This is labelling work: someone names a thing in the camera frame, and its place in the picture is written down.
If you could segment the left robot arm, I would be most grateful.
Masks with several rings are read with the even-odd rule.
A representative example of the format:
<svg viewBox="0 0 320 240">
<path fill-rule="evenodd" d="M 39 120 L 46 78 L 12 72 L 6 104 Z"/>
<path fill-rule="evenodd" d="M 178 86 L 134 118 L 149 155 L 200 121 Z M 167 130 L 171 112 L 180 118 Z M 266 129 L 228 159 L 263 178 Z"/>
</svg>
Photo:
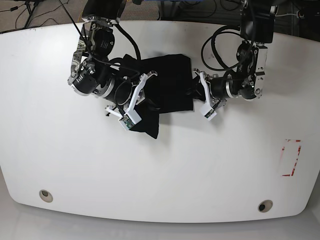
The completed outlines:
<svg viewBox="0 0 320 240">
<path fill-rule="evenodd" d="M 198 83 L 191 93 L 204 102 L 200 112 L 207 120 L 216 116 L 217 109 L 225 106 L 227 99 L 242 97 L 253 101 L 261 97 L 266 75 L 266 44 L 273 41 L 278 5 L 275 0 L 244 0 L 240 25 L 222 26 L 205 41 L 211 45 L 213 56 L 221 66 L 214 68 L 205 63 L 205 67 L 223 72 L 223 76 L 209 75 L 194 69 Z M 223 34 L 242 38 L 236 51 L 237 63 L 233 66 L 227 66 L 216 48 L 217 37 Z"/>
</svg>

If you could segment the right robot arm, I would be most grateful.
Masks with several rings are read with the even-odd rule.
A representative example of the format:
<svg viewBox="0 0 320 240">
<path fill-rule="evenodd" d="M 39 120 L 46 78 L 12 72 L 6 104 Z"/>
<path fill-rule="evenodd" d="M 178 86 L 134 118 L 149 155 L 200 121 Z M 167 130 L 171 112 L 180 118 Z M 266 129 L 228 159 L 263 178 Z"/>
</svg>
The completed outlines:
<svg viewBox="0 0 320 240">
<path fill-rule="evenodd" d="M 81 96 L 94 95 L 108 100 L 106 115 L 114 115 L 127 130 L 142 118 L 135 107 L 145 99 L 146 82 L 157 76 L 156 71 L 141 73 L 128 66 L 123 58 L 109 59 L 115 46 L 113 27 L 133 45 L 137 61 L 141 53 L 133 38 L 120 26 L 125 0 L 89 0 L 82 12 L 82 19 L 89 25 L 78 29 L 79 41 L 73 53 L 70 77 L 67 80 Z"/>
</svg>

